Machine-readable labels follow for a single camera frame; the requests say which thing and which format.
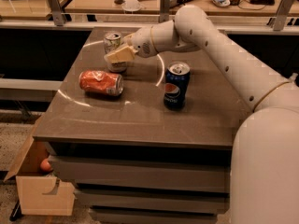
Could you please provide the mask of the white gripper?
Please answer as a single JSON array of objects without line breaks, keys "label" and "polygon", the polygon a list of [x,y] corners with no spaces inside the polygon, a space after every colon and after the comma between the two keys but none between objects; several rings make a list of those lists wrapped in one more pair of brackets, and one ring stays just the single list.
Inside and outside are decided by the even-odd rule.
[{"label": "white gripper", "polygon": [[153,55],[153,45],[150,37],[149,27],[140,28],[135,33],[126,35],[123,41],[126,44],[119,46],[104,56],[108,63],[130,62],[137,54],[140,57],[148,58]]}]

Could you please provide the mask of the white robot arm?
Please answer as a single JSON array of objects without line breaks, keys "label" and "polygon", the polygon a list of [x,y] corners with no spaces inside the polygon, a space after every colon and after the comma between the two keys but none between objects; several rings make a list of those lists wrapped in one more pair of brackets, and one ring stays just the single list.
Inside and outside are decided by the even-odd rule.
[{"label": "white robot arm", "polygon": [[251,110],[238,129],[230,174],[231,224],[299,224],[299,88],[237,45],[200,7],[143,27],[106,55],[109,63],[202,49]]}]

